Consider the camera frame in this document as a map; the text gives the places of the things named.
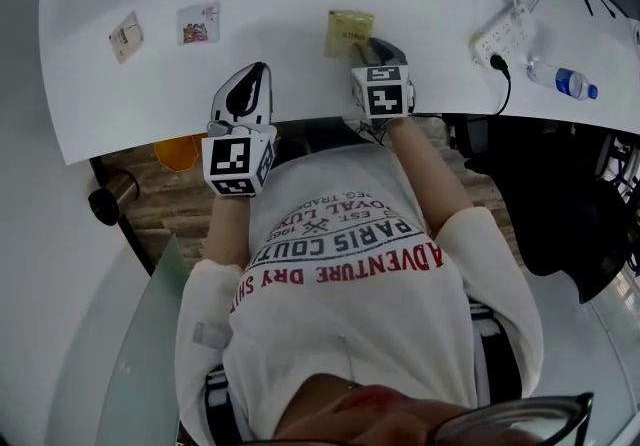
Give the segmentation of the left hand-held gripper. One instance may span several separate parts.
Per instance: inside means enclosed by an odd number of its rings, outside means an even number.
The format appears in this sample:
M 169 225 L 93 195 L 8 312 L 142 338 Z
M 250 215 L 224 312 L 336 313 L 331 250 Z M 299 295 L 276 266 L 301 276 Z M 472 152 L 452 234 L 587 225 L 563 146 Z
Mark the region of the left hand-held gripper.
M 276 156 L 271 70 L 255 62 L 215 94 L 202 140 L 204 181 L 218 196 L 258 195 Z

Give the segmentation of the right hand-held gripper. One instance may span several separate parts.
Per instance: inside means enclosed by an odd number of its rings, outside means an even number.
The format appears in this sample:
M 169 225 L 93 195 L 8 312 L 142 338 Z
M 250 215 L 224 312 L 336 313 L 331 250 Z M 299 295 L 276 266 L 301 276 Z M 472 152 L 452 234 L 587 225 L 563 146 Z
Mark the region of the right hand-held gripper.
M 390 120 L 410 116 L 415 87 L 405 53 L 375 37 L 350 48 L 352 94 L 367 119 Z

